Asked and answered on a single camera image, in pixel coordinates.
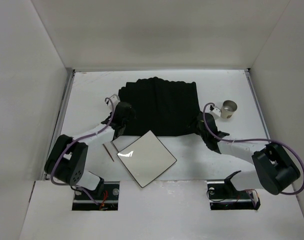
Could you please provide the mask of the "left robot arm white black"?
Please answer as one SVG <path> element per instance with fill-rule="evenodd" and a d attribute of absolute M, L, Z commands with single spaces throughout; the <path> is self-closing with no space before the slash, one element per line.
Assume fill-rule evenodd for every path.
<path fill-rule="evenodd" d="M 127 102 L 112 103 L 110 107 L 110 115 L 97 127 L 80 136 L 62 134 L 57 138 L 44 166 L 52 184 L 70 186 L 91 200 L 102 195 L 104 179 L 85 170 L 89 146 L 115 140 L 124 133 L 127 123 L 136 115 Z"/>

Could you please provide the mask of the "copper fork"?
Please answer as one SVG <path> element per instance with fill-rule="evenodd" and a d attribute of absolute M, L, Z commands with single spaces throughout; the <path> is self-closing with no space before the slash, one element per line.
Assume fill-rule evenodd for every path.
<path fill-rule="evenodd" d="M 106 153 L 108 154 L 109 158 L 110 158 L 113 162 L 115 162 L 115 161 L 114 161 L 114 158 L 113 158 L 112 154 L 110 153 L 109 149 L 107 148 L 107 146 L 106 146 L 105 144 L 103 144 L 103 147 L 104 147 Z"/>

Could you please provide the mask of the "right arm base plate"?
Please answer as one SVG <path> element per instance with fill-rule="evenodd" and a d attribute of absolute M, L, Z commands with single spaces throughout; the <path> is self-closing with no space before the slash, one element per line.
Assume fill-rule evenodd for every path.
<path fill-rule="evenodd" d="M 261 206 L 260 197 L 256 190 L 238 191 L 233 185 L 224 181 L 208 181 L 206 195 L 210 209 L 213 211 L 257 211 Z"/>

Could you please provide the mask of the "black cloth placemat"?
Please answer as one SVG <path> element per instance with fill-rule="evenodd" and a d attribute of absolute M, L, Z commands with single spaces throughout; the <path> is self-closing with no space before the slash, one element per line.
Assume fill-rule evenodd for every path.
<path fill-rule="evenodd" d="M 152 131 L 158 137 L 178 137 L 196 132 L 201 110 L 194 81 L 138 79 L 127 82 L 118 96 L 135 111 L 135 118 L 126 124 L 126 136 L 142 136 Z"/>

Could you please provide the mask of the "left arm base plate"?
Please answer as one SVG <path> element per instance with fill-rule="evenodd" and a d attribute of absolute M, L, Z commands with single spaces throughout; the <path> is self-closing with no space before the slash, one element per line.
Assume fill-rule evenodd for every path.
<path fill-rule="evenodd" d="M 105 182 L 98 192 L 84 191 L 74 188 L 72 201 L 73 211 L 117 211 L 119 207 L 120 182 Z"/>

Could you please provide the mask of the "square white plate black rim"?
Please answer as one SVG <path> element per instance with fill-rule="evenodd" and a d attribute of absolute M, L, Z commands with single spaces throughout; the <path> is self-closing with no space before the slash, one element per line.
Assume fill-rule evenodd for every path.
<path fill-rule="evenodd" d="M 148 131 L 118 152 L 117 156 L 142 189 L 177 162 L 152 131 Z"/>

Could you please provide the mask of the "metal cup with paper sleeve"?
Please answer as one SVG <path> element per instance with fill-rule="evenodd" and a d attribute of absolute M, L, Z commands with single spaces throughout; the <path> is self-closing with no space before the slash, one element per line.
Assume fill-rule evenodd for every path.
<path fill-rule="evenodd" d="M 238 105 L 232 100 L 225 100 L 220 109 L 220 117 L 229 119 L 237 111 Z"/>

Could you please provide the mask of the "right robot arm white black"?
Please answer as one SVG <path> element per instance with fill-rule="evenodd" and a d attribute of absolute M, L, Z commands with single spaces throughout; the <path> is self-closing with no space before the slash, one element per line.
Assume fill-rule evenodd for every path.
<path fill-rule="evenodd" d="M 285 192 L 301 177 L 301 172 L 285 151 L 286 146 L 276 140 L 232 139 L 226 132 L 219 131 L 214 117 L 210 113 L 200 112 L 190 127 L 199 135 L 211 151 L 232 156 L 254 165 L 254 172 L 244 173 L 248 184 L 253 188 L 263 188 L 272 195 L 297 195 L 302 187 L 294 192 Z"/>

